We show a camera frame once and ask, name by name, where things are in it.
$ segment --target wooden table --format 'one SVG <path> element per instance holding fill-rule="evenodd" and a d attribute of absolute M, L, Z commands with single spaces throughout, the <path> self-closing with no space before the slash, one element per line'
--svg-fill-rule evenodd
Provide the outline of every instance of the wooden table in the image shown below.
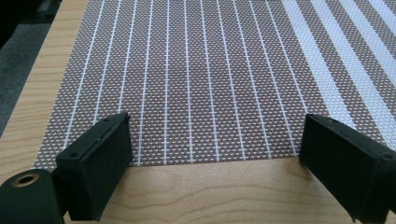
<path fill-rule="evenodd" d="M 64 0 L 50 28 L 0 139 L 1 182 L 32 167 L 86 4 Z M 131 222 L 352 223 L 298 159 L 129 168 L 101 223 Z"/>

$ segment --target striped fabric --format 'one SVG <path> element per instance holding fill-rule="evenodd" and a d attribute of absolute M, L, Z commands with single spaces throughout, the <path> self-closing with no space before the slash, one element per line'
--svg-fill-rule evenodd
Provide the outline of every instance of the striped fabric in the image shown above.
<path fill-rule="evenodd" d="M 396 150 L 390 0 L 90 0 L 35 161 L 131 114 L 133 166 L 298 156 L 306 113 Z"/>

